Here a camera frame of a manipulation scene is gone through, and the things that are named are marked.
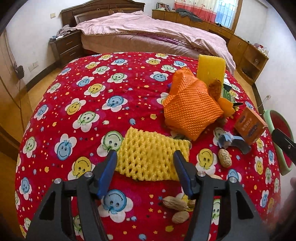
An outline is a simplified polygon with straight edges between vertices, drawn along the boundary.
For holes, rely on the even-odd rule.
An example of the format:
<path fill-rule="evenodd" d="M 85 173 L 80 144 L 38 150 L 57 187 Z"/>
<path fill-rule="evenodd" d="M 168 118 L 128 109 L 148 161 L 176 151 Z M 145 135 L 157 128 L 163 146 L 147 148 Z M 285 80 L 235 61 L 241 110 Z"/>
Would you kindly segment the yellow foam net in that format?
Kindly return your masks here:
<path fill-rule="evenodd" d="M 139 181 L 178 181 L 173 163 L 176 150 L 189 161 L 190 141 L 176 140 L 157 132 L 129 128 L 117 151 L 115 170 Z"/>
<path fill-rule="evenodd" d="M 199 55 L 197 78 L 202 80 L 207 85 L 214 80 L 219 80 L 223 85 L 226 70 L 226 61 L 221 57 Z"/>

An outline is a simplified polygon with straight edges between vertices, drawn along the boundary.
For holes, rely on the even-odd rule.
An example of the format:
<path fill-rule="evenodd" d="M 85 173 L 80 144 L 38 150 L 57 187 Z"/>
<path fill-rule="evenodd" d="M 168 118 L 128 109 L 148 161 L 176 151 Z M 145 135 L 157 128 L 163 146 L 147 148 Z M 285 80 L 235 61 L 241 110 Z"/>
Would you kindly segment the orange cardboard box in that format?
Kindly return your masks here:
<path fill-rule="evenodd" d="M 234 128 L 248 145 L 256 142 L 266 130 L 267 123 L 253 109 L 246 107 L 239 115 Z"/>

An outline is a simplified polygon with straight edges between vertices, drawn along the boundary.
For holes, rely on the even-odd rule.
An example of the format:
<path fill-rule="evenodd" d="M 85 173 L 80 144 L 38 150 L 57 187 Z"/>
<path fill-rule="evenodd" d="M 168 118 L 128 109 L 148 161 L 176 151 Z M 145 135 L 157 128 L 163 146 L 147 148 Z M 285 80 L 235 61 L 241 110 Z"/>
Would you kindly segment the orange foam net bag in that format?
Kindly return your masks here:
<path fill-rule="evenodd" d="M 187 67 L 174 73 L 163 107 L 166 126 L 193 141 L 223 114 L 206 84 Z"/>

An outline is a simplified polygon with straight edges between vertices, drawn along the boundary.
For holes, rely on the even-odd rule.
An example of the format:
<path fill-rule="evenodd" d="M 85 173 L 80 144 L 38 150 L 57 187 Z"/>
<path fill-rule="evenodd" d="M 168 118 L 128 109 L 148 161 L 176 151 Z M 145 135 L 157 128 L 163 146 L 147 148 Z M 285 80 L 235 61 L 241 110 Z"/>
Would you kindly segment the orange wrapper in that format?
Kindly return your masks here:
<path fill-rule="evenodd" d="M 221 92 L 222 84 L 220 80 L 212 80 L 208 85 L 208 93 L 222 109 L 223 116 L 228 118 L 235 113 L 235 109 L 233 108 L 233 103 L 231 101 L 221 96 Z"/>

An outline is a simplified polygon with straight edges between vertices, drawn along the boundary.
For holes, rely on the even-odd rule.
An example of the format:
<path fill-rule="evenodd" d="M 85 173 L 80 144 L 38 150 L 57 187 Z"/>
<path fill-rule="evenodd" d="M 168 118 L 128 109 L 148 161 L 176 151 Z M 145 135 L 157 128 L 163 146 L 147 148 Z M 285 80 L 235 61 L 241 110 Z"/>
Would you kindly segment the green mosquito coil box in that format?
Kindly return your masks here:
<path fill-rule="evenodd" d="M 243 105 L 242 102 L 237 102 L 239 99 L 237 93 L 232 89 L 232 85 L 230 84 L 227 78 L 223 80 L 223 88 L 221 90 L 221 96 L 227 99 L 228 101 L 233 103 L 234 107 Z"/>

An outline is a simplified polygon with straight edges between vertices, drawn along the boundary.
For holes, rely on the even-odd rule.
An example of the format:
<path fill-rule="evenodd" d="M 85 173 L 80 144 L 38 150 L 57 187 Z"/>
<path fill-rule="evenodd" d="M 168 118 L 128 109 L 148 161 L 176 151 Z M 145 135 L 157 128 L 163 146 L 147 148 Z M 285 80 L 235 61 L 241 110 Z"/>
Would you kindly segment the peanut shell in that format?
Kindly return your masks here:
<path fill-rule="evenodd" d="M 231 160 L 230 154 L 226 149 L 219 150 L 218 159 L 220 161 L 220 164 L 224 168 L 230 168 L 232 166 L 232 160 Z"/>
<path fill-rule="evenodd" d="M 196 200 L 167 196 L 162 200 L 165 207 L 177 211 L 193 211 Z"/>
<path fill-rule="evenodd" d="M 184 223 L 189 219 L 190 215 L 187 211 L 178 211 L 176 212 L 173 217 L 172 217 L 172 222 L 173 223 Z"/>

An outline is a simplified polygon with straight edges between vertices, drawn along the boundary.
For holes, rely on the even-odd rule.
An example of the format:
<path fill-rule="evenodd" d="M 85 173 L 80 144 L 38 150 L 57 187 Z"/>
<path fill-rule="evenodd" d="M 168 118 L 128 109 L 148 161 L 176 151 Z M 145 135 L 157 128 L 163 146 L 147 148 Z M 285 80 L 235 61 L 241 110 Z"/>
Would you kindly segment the wooden cabinet desk unit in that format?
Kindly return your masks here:
<path fill-rule="evenodd" d="M 219 27 L 216 24 L 206 21 L 194 22 L 188 16 L 182 17 L 175 11 L 162 11 L 158 9 L 152 10 L 152 18 L 188 25 L 222 37 L 226 41 L 228 51 L 233 57 L 237 72 L 250 85 L 254 85 L 268 61 L 268 57 L 253 44 L 236 36 L 232 30 L 226 30 L 226 28 Z"/>

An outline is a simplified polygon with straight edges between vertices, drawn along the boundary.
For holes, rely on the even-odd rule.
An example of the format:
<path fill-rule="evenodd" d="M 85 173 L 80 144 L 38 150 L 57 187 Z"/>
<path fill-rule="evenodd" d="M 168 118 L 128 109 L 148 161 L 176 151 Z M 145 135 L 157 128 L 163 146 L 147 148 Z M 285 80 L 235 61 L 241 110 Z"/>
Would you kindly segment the wooden wardrobe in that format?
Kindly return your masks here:
<path fill-rule="evenodd" d="M 19 78 L 6 30 L 1 33 L 1 153 L 16 160 L 32 114 L 27 88 Z"/>

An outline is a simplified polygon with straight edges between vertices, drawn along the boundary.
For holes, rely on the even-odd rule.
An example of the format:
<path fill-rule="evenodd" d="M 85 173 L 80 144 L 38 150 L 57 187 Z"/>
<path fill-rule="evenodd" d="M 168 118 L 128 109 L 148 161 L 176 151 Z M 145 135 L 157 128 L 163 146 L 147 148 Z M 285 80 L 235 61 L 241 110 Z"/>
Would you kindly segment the brown mattress bed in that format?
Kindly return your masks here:
<path fill-rule="evenodd" d="M 95 53 L 153 52 L 173 54 L 197 59 L 200 52 L 151 37 L 133 34 L 85 35 L 81 34 L 83 48 Z"/>

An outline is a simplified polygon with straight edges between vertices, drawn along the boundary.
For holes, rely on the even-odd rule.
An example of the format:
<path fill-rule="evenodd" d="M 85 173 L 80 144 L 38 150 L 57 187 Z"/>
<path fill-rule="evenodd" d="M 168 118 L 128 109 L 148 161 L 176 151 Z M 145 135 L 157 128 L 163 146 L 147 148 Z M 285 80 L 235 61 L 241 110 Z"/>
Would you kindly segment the dark wooden nightstand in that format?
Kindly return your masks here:
<path fill-rule="evenodd" d="M 59 67 L 66 66 L 74 59 L 83 56 L 81 32 L 74 31 L 59 39 L 51 39 L 49 45 Z"/>

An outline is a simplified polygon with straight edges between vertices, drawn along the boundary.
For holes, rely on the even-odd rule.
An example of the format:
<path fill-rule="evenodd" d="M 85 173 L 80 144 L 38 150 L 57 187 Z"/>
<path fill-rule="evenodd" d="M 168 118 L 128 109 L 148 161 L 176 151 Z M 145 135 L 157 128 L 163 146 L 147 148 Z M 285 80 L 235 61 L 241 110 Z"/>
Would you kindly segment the clothes on nightstand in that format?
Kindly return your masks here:
<path fill-rule="evenodd" d="M 62 37 L 65 37 L 66 35 L 69 35 L 70 33 L 74 32 L 76 30 L 75 27 L 70 27 L 69 25 L 64 25 L 57 33 L 56 35 L 52 36 L 49 39 L 49 42 L 53 42 L 55 40 L 58 40 Z"/>

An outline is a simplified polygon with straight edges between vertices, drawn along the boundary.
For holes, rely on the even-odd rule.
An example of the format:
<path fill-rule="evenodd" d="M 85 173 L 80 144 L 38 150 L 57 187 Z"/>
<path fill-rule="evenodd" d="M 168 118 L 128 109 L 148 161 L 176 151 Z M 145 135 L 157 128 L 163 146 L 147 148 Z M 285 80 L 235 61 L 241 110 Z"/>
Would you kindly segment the pink bed cover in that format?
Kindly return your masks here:
<path fill-rule="evenodd" d="M 233 73 L 236 64 L 228 51 L 226 41 L 213 33 L 187 25 L 164 20 L 156 20 L 144 14 L 143 11 L 134 13 L 114 13 L 100 18 L 78 23 L 76 29 L 85 35 L 114 35 L 146 33 L 177 40 L 190 47 L 205 50 L 213 56 L 226 61 L 226 68 Z"/>

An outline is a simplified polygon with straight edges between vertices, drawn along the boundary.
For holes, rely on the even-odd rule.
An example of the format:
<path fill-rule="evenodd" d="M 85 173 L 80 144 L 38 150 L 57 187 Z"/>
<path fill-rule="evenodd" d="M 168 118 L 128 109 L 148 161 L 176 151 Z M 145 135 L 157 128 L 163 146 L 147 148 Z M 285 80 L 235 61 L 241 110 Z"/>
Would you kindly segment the dark wooden headboard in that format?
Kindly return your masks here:
<path fill-rule="evenodd" d="M 111 15 L 113 13 L 132 13 L 133 11 L 144 11 L 145 3 L 121 0 L 121 1 L 88 1 L 84 4 L 63 9 L 60 14 L 63 25 L 75 27 L 78 15 L 91 14 L 95 18 Z"/>

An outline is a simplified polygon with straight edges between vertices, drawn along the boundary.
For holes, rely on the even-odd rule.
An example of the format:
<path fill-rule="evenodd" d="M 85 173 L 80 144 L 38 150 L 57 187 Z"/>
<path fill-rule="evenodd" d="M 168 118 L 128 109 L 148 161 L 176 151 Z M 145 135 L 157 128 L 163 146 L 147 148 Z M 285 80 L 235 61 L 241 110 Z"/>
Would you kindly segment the floral cream red curtain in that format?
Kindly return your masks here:
<path fill-rule="evenodd" d="M 194 13 L 203 21 L 215 22 L 218 0 L 175 0 L 175 9 L 182 8 Z"/>

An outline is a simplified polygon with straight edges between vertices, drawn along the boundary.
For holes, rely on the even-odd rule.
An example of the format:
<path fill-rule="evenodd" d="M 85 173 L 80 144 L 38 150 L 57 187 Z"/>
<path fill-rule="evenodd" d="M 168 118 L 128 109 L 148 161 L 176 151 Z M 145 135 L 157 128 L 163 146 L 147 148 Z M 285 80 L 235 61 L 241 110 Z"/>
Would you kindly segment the black wall charger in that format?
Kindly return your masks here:
<path fill-rule="evenodd" d="M 23 66 L 15 66 L 15 73 L 19 80 L 23 79 L 23 77 L 25 76 Z"/>

